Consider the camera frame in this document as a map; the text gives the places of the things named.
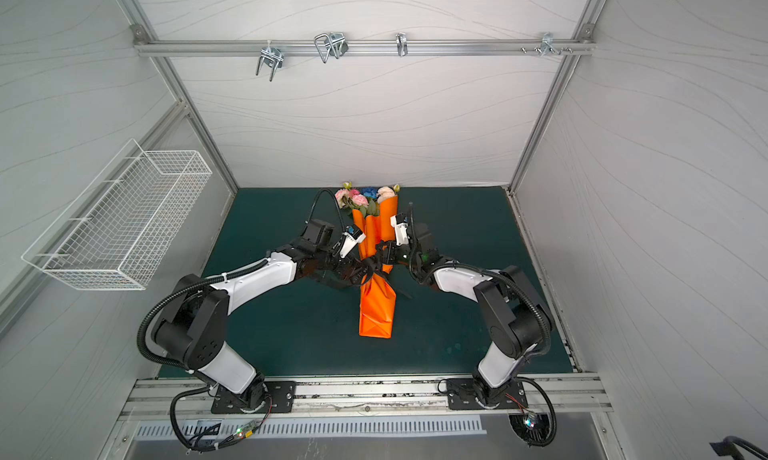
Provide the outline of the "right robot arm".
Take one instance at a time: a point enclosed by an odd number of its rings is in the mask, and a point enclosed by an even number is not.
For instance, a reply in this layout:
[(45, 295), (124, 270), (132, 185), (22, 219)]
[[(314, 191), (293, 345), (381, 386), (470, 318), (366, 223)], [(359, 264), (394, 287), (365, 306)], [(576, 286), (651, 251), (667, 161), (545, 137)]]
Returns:
[(554, 320), (524, 272), (510, 266), (489, 270), (469, 265), (411, 240), (377, 248), (382, 260), (407, 267), (413, 280), (474, 303), (491, 340), (473, 374), (471, 391), (483, 408), (497, 407), (532, 359), (549, 353)]

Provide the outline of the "pink fake flower spray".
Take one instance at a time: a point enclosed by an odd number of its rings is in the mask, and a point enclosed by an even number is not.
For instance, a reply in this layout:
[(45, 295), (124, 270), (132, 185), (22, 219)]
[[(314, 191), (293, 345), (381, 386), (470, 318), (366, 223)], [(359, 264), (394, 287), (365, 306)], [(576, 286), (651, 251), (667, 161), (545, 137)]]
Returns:
[(340, 209), (355, 210), (361, 206), (361, 203), (357, 200), (357, 197), (360, 195), (360, 191), (355, 189), (351, 182), (345, 182), (336, 191), (334, 197)]

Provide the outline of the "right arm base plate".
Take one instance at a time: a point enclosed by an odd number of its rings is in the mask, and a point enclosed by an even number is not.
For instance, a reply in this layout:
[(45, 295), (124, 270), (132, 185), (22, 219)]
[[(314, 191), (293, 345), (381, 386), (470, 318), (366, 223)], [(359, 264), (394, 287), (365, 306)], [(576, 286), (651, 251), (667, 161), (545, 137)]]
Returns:
[(528, 409), (523, 384), (508, 381), (500, 387), (490, 387), (481, 378), (447, 378), (437, 384), (450, 410), (520, 410)]

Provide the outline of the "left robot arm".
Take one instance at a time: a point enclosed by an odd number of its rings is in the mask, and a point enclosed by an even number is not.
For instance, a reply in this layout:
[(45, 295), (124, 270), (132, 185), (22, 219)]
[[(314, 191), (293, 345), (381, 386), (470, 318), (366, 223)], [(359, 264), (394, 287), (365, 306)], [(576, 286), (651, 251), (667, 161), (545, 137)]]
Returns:
[(357, 285), (373, 272), (373, 263), (325, 247), (285, 245), (234, 271), (187, 275), (141, 321), (137, 349), (145, 359), (184, 370), (254, 410), (266, 396), (263, 375), (227, 344), (230, 315), (270, 290), (305, 277), (319, 280), (324, 272), (344, 286)]

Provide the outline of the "peach fake flower spray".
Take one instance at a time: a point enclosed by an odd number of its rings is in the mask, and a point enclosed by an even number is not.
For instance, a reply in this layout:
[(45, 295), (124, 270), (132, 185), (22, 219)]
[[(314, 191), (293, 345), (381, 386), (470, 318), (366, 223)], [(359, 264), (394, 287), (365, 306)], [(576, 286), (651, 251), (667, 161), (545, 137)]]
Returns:
[(399, 185), (381, 187), (377, 191), (377, 202), (383, 203), (390, 198), (394, 198), (399, 194), (399, 191)]

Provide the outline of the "orange wrapping paper sheet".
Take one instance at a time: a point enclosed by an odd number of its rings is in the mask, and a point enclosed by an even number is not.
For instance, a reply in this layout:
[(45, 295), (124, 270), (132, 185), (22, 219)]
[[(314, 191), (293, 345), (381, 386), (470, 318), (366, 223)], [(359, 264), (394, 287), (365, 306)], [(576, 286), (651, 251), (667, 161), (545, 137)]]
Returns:
[(359, 247), (362, 260), (373, 264), (373, 274), (360, 286), (359, 335), (390, 339), (394, 323), (396, 293), (389, 284), (388, 275), (394, 265), (382, 262), (380, 247), (394, 240), (390, 218), (398, 213), (398, 197), (378, 203), (379, 213), (363, 217), (353, 211), (354, 225), (363, 230), (366, 239)]

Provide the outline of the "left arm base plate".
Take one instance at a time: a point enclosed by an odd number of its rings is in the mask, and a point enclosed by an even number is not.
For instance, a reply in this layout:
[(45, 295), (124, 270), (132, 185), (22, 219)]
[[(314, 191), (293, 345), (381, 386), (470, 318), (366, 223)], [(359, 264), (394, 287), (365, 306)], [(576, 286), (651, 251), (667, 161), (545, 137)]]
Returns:
[(211, 406), (213, 414), (291, 413), (297, 384), (294, 381), (263, 381), (244, 393), (234, 394), (219, 386)]

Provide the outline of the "blue fake rose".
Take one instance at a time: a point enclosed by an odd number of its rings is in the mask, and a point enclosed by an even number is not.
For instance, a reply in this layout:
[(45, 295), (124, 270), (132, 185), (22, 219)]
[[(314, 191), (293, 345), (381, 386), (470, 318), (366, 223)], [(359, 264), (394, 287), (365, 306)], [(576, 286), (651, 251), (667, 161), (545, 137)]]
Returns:
[(374, 202), (378, 200), (378, 189), (374, 187), (362, 188), (360, 194), (363, 195), (368, 202)]

